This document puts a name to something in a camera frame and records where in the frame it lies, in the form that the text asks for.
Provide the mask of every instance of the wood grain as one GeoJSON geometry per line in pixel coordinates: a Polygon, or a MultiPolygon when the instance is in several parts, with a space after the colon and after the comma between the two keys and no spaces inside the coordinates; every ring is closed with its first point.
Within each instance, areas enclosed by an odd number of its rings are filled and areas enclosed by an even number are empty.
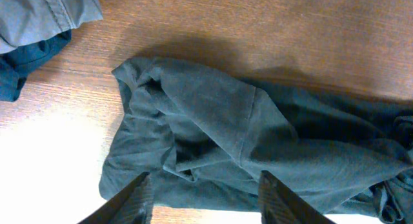
{"type": "MultiPolygon", "coordinates": [[[[16,174],[36,173],[35,181],[50,185],[38,190],[59,187],[68,194],[49,198],[56,203],[98,196],[101,164],[123,115],[110,72],[129,57],[176,57],[233,76],[413,101],[413,0],[100,2],[105,20],[74,30],[72,42],[29,77],[17,102],[0,103],[0,166],[10,168],[25,156],[23,168],[4,177],[19,181],[16,174]]],[[[101,202],[71,207],[78,211],[74,219],[101,202]]],[[[156,213],[163,214],[156,223],[191,223],[189,217],[202,216],[197,210],[156,213]]]]}

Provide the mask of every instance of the light gray garment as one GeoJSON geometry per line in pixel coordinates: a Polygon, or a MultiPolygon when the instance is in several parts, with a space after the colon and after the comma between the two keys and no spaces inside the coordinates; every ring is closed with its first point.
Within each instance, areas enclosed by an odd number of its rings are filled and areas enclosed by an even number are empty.
{"type": "Polygon", "coordinates": [[[0,54],[99,19],[99,0],[0,0],[0,54]]]}

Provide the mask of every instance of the gray fabric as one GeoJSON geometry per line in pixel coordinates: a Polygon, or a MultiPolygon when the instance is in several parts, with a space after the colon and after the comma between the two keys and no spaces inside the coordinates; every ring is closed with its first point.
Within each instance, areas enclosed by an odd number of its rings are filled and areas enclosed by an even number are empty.
{"type": "Polygon", "coordinates": [[[0,54],[98,19],[99,0],[0,0],[0,54]]]}
{"type": "Polygon", "coordinates": [[[322,213],[380,216],[387,206],[369,189],[413,168],[412,107],[247,84],[174,59],[134,58],[113,74],[125,116],[103,165],[105,199],[150,171],[158,205],[258,211],[267,170],[322,213]]]}

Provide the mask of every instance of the wooden floor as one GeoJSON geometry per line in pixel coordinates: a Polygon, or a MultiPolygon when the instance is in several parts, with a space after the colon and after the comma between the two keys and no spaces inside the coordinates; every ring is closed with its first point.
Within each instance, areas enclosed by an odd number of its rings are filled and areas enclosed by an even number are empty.
{"type": "MultiPolygon", "coordinates": [[[[38,200],[55,208],[45,223],[64,214],[74,223],[102,204],[101,164],[123,115],[110,72],[129,57],[177,57],[233,76],[413,101],[413,0],[100,2],[105,20],[74,30],[18,101],[0,103],[8,181],[0,195],[34,220],[46,218],[33,210],[38,200]]],[[[156,215],[156,223],[191,223],[203,213],[157,208],[156,215]]]]}

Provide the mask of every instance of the folded clothing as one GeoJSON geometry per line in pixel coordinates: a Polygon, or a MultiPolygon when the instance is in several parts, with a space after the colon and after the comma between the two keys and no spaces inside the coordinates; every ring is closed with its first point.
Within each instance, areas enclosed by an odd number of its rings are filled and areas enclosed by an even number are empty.
{"type": "Polygon", "coordinates": [[[71,30],[0,55],[0,101],[15,101],[27,76],[58,54],[71,40],[71,30]]]}
{"type": "Polygon", "coordinates": [[[99,19],[99,0],[0,0],[0,54],[99,19]]]}
{"type": "Polygon", "coordinates": [[[105,199],[148,171],[156,205],[258,212],[267,170],[324,214],[396,223],[413,213],[398,201],[411,190],[382,186],[413,168],[410,143],[398,141],[413,134],[412,107],[242,82],[175,59],[133,58],[113,74],[125,116],[103,165],[105,199]]]}

